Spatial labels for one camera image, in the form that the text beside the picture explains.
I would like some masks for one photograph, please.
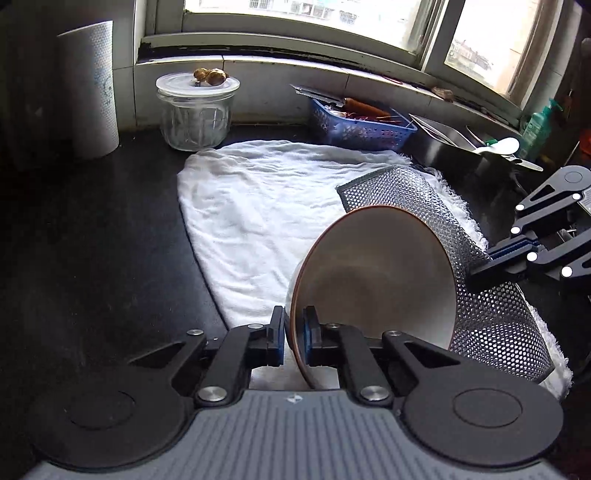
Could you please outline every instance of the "knife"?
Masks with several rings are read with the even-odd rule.
[[[357,113],[358,115],[365,115],[371,117],[390,117],[391,113],[380,110],[374,106],[368,105],[367,103],[360,102],[353,98],[338,98],[329,93],[314,90],[308,87],[302,87],[299,85],[291,85],[295,92],[304,95],[306,97],[315,98],[326,103],[332,103],[338,107],[344,108],[346,112]]]

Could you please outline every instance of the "white bowl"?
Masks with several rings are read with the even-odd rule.
[[[312,387],[327,388],[294,341],[309,305],[320,323],[354,325],[370,338],[400,330],[447,349],[456,285],[441,242],[423,221],[396,207],[369,206],[324,231],[296,269],[287,296],[295,360]]]

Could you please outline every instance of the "window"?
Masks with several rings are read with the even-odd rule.
[[[415,52],[418,37],[412,37],[411,32],[415,23],[424,25],[433,3],[434,0],[186,0],[184,8],[189,15],[214,12],[252,14],[253,9],[265,10],[257,14],[278,20],[293,20],[296,14],[300,21],[337,28]],[[335,10],[339,15],[332,15]]]
[[[445,63],[506,95],[539,6],[540,0],[496,0],[494,8],[488,0],[466,0]]]
[[[514,125],[560,38],[559,25],[567,23],[561,19],[576,5],[568,0],[148,1],[157,3],[155,34],[193,33],[179,46],[287,50],[401,80],[438,83]],[[150,39],[152,46],[159,41],[170,46],[174,40]]]

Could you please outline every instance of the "tile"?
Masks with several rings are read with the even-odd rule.
[[[424,116],[432,93],[407,83],[399,85],[381,75],[350,70],[345,95],[385,103],[403,115],[414,113]]]
[[[555,97],[561,82],[562,75],[545,68],[542,71],[534,90],[531,92],[530,100],[526,105],[525,112],[528,115],[531,115],[534,112],[541,112],[543,108],[548,105],[548,100]]]
[[[552,45],[548,59],[548,66],[553,72],[564,75],[566,67],[569,64],[573,46],[577,42],[577,35],[581,24],[582,8],[579,4],[574,3],[567,13],[567,18],[564,19],[564,25],[560,25],[561,34],[557,35],[554,40],[555,45]]]
[[[156,80],[162,75],[192,72],[198,67],[221,69],[221,55],[207,57],[179,57],[140,63],[134,67],[135,113],[138,127],[160,124],[160,100],[156,96]]]
[[[135,124],[134,70],[133,67],[113,70],[113,91],[119,131],[132,131]]]
[[[309,61],[263,57],[224,57],[224,70],[240,80],[232,120],[235,122],[307,122],[310,101],[290,83],[343,95],[348,74],[338,67]]]

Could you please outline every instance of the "perforated metal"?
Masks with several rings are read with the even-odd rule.
[[[392,166],[337,190],[348,212],[367,205],[392,205],[415,214],[443,244],[456,277],[456,326],[450,350],[520,377],[542,381],[553,369],[550,354],[517,285],[505,283],[479,294],[464,279],[488,256],[411,167]]]

